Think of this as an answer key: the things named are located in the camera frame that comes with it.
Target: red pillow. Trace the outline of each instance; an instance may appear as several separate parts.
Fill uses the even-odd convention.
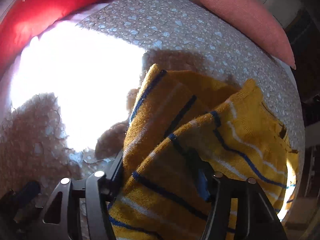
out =
[[[0,24],[0,79],[36,35],[70,12],[98,0],[16,0]]]
[[[272,56],[295,69],[293,52],[284,30],[258,0],[200,0]]]

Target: yellow towel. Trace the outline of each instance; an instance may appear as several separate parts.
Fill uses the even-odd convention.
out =
[[[153,65],[124,141],[125,184],[109,207],[117,239],[200,239],[211,206],[198,196],[179,153],[189,147],[229,178],[257,179],[277,212],[288,209],[298,167],[288,142],[253,80],[238,91]],[[227,239],[234,236],[236,211],[232,201]]]

